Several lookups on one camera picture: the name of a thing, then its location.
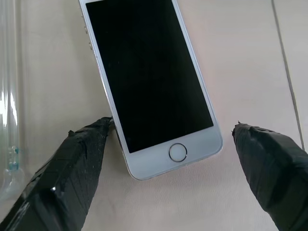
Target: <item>phone bezel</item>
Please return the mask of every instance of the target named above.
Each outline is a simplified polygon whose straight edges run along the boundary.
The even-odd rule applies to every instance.
[[[89,14],[86,7],[87,3],[95,1],[97,0],[79,0],[79,3],[86,23],[86,27],[88,29],[94,55],[98,63],[103,87],[109,102],[112,116],[114,118],[115,127],[123,151],[123,156],[125,158],[128,171],[131,174],[131,176],[138,180],[146,180],[158,176],[160,174],[166,173],[168,171],[171,171],[173,169],[177,169],[179,167],[188,165],[190,163],[205,159],[211,155],[218,153],[222,149],[223,145],[222,136],[213,110],[212,103],[208,96],[205,83],[197,59],[193,52],[193,48],[176,0],[171,0],[171,1],[173,3],[180,27],[182,29],[182,33],[184,35],[214,125],[210,128],[206,128],[201,131],[183,137],[179,137],[177,139],[167,141],[134,153],[130,153],[128,151],[127,143],[117,114],[115,102],[111,94],[104,65],[100,56],[100,52],[98,49],[98,45],[96,43],[96,38],[92,29]],[[183,144],[188,150],[187,158],[183,162],[177,163],[169,158],[168,154],[169,148],[175,143]]]

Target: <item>white smartphone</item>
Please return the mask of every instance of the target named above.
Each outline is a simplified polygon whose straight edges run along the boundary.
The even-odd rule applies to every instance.
[[[132,177],[209,157],[222,137],[176,0],[79,0]]]

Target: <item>black tape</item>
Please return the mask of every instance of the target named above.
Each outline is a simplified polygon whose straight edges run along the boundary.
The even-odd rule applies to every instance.
[[[239,123],[232,133],[250,188],[281,231],[308,231],[308,155],[291,138]]]
[[[69,132],[53,157],[26,186],[1,231],[81,230],[102,169],[111,118]]]

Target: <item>black screen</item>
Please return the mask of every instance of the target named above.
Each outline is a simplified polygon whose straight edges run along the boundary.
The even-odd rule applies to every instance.
[[[171,0],[87,9],[130,153],[213,126]]]

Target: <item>home button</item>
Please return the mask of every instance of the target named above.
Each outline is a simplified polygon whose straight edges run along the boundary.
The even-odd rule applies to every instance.
[[[187,157],[187,149],[181,143],[175,143],[169,148],[169,157],[174,162],[182,162]]]

